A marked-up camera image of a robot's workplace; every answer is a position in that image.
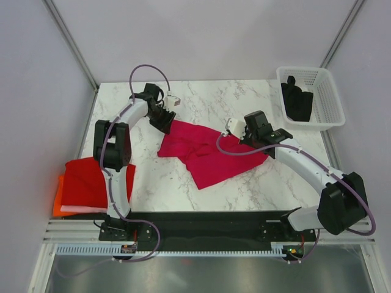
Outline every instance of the white marble surface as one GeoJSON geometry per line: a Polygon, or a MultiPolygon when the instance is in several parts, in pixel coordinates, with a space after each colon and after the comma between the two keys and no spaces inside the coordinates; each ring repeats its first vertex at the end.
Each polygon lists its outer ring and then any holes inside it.
{"type": "MultiPolygon", "coordinates": [[[[144,88],[135,82],[135,92],[144,88]]],[[[165,83],[157,84],[166,89],[165,83]]],[[[276,80],[171,82],[181,98],[177,119],[224,130],[226,119],[255,110],[265,112],[274,129],[284,127],[276,80]]],[[[101,84],[82,157],[92,156],[93,130],[99,119],[112,118],[128,101],[127,83],[101,84]]],[[[328,163],[319,132],[290,131],[310,153],[328,163]]],[[[268,158],[261,166],[215,186],[198,190],[177,158],[159,158],[163,133],[143,118],[131,130],[136,174],[132,194],[134,211],[244,211],[293,209],[318,204],[319,196],[289,167],[268,158]]]]}

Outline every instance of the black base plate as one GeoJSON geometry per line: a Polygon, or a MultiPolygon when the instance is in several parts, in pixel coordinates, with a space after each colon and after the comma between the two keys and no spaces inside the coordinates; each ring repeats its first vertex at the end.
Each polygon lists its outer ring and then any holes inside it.
{"type": "MultiPolygon", "coordinates": [[[[288,211],[266,212],[132,212],[129,219],[153,222],[161,234],[159,251],[256,251],[270,250],[271,242],[315,241],[314,230],[287,235],[279,222],[288,211]]],[[[100,235],[100,240],[133,241],[139,251],[151,251],[157,232],[148,224],[131,224],[127,236],[117,239],[100,235]]]]}

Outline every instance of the white plastic basket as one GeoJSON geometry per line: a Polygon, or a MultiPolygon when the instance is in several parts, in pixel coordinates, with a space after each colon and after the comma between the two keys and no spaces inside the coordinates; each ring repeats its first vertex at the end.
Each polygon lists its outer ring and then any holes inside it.
{"type": "Polygon", "coordinates": [[[290,129],[324,131],[345,124],[340,97],[329,70],[318,67],[279,67],[277,69],[279,95],[285,126],[290,129]],[[309,122],[293,121],[287,117],[281,83],[294,76],[296,85],[313,93],[312,113],[309,122]]]}

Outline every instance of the red cloth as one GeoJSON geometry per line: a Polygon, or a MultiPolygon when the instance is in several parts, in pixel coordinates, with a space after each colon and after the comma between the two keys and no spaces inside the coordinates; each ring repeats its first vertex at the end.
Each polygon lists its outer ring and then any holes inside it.
{"type": "MultiPolygon", "coordinates": [[[[242,174],[260,164],[268,156],[263,153],[249,156],[228,156],[216,146],[220,132],[190,123],[174,120],[169,135],[165,135],[158,157],[178,157],[190,171],[198,189],[212,186],[228,178],[242,174]]],[[[253,148],[240,145],[233,136],[220,140],[223,150],[243,153],[253,148]]]]}
{"type": "MultiPolygon", "coordinates": [[[[128,165],[126,170],[126,191],[128,200],[133,188],[136,166],[128,165]]],[[[62,206],[90,206],[107,208],[106,184],[99,164],[92,157],[78,159],[65,164],[62,206]]]]}

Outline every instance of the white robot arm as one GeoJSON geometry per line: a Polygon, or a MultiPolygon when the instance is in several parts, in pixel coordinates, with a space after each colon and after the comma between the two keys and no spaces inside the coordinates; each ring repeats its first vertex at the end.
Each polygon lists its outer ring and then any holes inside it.
{"type": "Polygon", "coordinates": [[[318,206],[297,208],[282,218],[289,229],[303,231],[325,228],[331,234],[338,235],[367,215],[364,182],[357,173],[346,175],[320,162],[304,151],[289,132],[284,129],[274,131],[262,111],[246,115],[244,119],[246,122],[229,119],[225,126],[228,134],[239,138],[240,143],[256,149],[262,148],[260,151],[292,168],[320,195],[318,206]],[[357,197],[361,197],[365,206],[358,202],[357,197]]]}
{"type": "Polygon", "coordinates": [[[163,91],[157,85],[146,84],[144,91],[136,93],[135,97],[134,102],[130,99],[128,104],[115,117],[110,120],[98,120],[95,124],[93,157],[99,162],[109,125],[117,119],[110,133],[110,137],[115,137],[115,142],[107,143],[103,158],[103,167],[109,170],[109,172],[103,172],[108,196],[107,214],[113,219],[119,219],[119,215],[113,208],[112,199],[119,213],[124,217],[131,210],[131,205],[126,196],[126,168],[131,159],[130,129],[142,117],[148,117],[152,126],[168,134],[175,117],[175,112],[171,112],[164,107],[165,102],[173,105],[175,103],[171,103],[170,97],[164,98],[163,91]]]}

